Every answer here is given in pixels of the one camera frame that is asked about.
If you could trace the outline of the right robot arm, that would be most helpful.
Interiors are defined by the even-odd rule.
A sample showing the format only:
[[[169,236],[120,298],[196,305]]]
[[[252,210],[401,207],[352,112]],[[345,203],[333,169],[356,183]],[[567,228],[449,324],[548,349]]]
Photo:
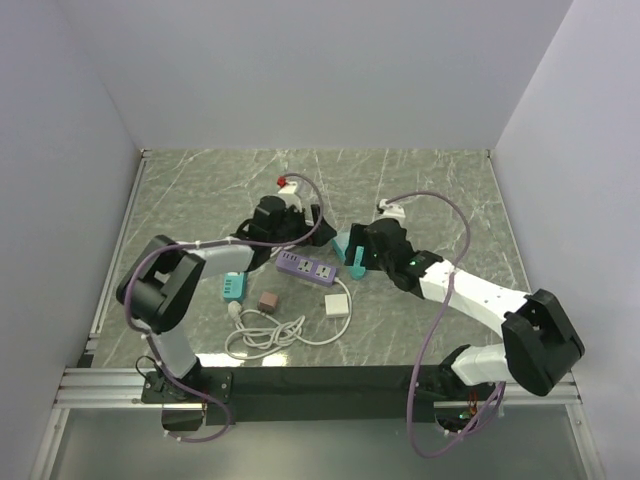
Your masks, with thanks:
[[[357,248],[364,250],[363,266],[384,272],[399,290],[447,304],[500,337],[495,345],[462,345],[420,376],[419,383],[436,395],[460,399],[476,385],[514,381],[546,396],[585,353],[553,293],[510,290],[458,270],[435,253],[414,249],[396,219],[353,224],[347,265]]]

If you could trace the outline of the brown cube charger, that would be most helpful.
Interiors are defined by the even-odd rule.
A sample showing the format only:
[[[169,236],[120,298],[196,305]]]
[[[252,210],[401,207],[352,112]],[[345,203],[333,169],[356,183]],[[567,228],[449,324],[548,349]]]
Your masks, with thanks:
[[[271,292],[263,292],[257,302],[259,311],[272,314],[276,311],[279,303],[279,296]]]

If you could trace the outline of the teal triangular power strip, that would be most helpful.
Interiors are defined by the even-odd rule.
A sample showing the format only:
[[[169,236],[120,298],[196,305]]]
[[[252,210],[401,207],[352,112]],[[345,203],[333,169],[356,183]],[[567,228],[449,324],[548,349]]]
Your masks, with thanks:
[[[364,248],[350,244],[350,234],[346,231],[339,232],[332,240],[331,245],[341,264],[347,269],[354,280],[365,277],[367,269],[363,264]]]

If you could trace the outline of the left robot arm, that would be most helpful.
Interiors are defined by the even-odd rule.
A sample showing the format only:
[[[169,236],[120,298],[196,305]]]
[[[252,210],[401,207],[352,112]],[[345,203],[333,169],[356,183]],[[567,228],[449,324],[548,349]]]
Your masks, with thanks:
[[[248,273],[269,260],[272,251],[296,245],[320,247],[337,231],[323,207],[306,210],[271,195],[260,199],[253,215],[221,240],[178,242],[166,235],[152,238],[120,281],[116,299],[125,320],[147,342],[164,389],[176,401],[206,394],[202,365],[181,327],[199,281],[226,273]]]

